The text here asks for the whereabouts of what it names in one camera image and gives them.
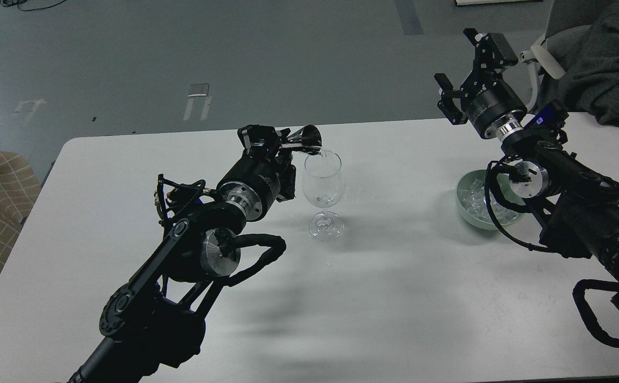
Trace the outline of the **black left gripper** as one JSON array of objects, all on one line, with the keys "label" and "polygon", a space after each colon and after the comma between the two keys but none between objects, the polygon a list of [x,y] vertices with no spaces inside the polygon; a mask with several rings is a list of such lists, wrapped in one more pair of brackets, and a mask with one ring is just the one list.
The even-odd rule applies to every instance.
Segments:
[{"label": "black left gripper", "polygon": [[292,153],[299,150],[301,136],[299,129],[261,124],[238,129],[243,157],[217,184],[217,191],[224,201],[238,205],[246,221],[260,221],[273,203],[295,199]]}]

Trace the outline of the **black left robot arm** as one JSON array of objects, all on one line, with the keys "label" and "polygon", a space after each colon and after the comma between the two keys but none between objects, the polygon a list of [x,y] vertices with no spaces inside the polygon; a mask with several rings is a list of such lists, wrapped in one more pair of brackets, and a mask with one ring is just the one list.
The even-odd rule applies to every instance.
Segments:
[{"label": "black left robot arm", "polygon": [[308,124],[239,128],[241,158],[215,188],[203,179],[178,184],[158,176],[154,203],[163,240],[103,308],[103,341],[71,382],[138,382],[159,366],[178,368],[201,351],[205,317],[223,288],[278,260],[282,237],[244,234],[275,201],[295,197],[293,153],[317,154],[322,138]]}]

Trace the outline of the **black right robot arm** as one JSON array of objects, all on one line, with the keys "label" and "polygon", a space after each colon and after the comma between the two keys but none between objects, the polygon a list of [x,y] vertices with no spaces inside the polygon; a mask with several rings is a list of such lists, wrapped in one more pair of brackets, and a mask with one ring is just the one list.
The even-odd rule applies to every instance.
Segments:
[{"label": "black right robot arm", "polygon": [[619,347],[585,299],[589,289],[614,293],[619,311],[619,182],[580,163],[563,149],[567,109],[550,102],[528,124],[528,109],[504,81],[518,63],[503,34],[466,28],[474,48],[472,70],[455,89],[436,73],[438,109],[452,124],[472,124],[480,138],[500,140],[504,156],[488,164],[484,198],[490,221],[528,250],[565,259],[597,259],[613,281],[582,279],[572,295],[582,321],[597,341]]}]

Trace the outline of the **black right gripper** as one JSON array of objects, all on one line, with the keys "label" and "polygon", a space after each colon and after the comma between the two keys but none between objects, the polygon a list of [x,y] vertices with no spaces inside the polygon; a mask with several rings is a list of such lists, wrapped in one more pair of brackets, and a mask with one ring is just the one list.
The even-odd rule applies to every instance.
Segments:
[{"label": "black right gripper", "polygon": [[460,89],[455,89],[445,73],[436,73],[440,95],[436,106],[450,123],[469,121],[482,139],[489,140],[489,128],[496,121],[511,116],[520,122],[527,114],[522,100],[503,80],[503,72],[516,66],[519,59],[500,32],[482,34],[465,28],[463,34],[474,48],[472,70]]}]

